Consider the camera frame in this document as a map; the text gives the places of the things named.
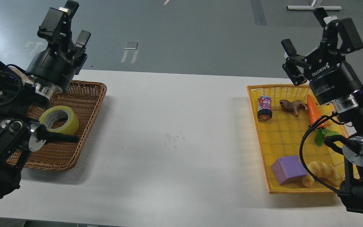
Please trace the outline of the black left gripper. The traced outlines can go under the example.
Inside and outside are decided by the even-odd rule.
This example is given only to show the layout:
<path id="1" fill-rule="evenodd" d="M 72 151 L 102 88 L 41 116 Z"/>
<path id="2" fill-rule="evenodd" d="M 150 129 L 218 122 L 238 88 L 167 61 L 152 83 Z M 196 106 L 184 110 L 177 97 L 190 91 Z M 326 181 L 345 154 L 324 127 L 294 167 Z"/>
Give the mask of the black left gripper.
<path id="1" fill-rule="evenodd" d="M 89 31 L 81 30 L 75 45 L 72 42 L 72 18 L 78 8 L 79 3 L 73 0 L 68 0 L 59 9 L 49 8 L 37 31 L 37 35 L 47 41 L 48 48 L 37 53 L 25 71 L 34 82 L 43 81 L 56 86 L 56 92 L 68 90 L 88 57 Z"/>

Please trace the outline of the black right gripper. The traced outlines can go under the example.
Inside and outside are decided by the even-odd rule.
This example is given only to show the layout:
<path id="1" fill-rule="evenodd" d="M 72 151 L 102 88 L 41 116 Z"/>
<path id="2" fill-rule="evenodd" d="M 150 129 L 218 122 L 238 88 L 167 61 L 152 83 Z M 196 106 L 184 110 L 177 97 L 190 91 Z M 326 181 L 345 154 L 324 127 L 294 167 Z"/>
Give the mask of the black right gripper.
<path id="1" fill-rule="evenodd" d="M 363 49 L 363 42 L 351 18 L 328 16 L 323 7 L 313 13 L 324 29 L 319 48 L 302 56 L 290 39 L 282 40 L 285 50 L 282 68 L 294 86 L 310 82 L 317 102 L 328 104 L 362 88 L 344 56 Z"/>

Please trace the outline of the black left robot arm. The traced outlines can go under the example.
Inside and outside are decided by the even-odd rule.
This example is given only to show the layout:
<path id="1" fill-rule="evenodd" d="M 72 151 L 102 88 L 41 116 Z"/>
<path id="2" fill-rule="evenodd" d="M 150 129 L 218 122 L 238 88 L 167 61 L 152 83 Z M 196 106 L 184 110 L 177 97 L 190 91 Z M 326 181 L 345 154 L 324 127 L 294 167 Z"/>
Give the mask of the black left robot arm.
<path id="1" fill-rule="evenodd" d="M 72 41 L 72 18 L 79 3 L 50 8 L 37 35 L 48 43 L 23 70 L 0 61 L 0 199 L 20 188 L 21 171 L 32 152 L 55 141 L 75 143 L 77 136 L 51 132 L 26 114 L 32 105 L 48 109 L 55 92 L 65 93 L 84 65 L 91 33 Z"/>

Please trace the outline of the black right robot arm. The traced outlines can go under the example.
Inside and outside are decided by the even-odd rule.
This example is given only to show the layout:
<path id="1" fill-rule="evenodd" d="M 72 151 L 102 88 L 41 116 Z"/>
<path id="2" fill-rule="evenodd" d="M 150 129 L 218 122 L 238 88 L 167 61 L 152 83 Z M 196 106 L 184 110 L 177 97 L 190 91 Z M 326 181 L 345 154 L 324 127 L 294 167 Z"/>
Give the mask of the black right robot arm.
<path id="1" fill-rule="evenodd" d="M 363 84 L 345 56 L 363 48 L 351 18 L 328 16 L 325 9 L 314 9 L 324 31 L 320 45 L 306 56 L 299 55 L 290 39 L 282 40 L 286 52 L 283 69 L 295 86 L 309 82 L 320 105 L 330 104 L 331 115 L 319 117 L 302 137 L 299 155 L 304 164 L 303 145 L 311 131 L 328 120 L 338 125 L 352 123 L 356 133 L 349 137 L 327 136 L 324 144 L 344 156 L 345 180 L 339 189 L 322 182 L 335 192 L 349 212 L 363 214 Z"/>

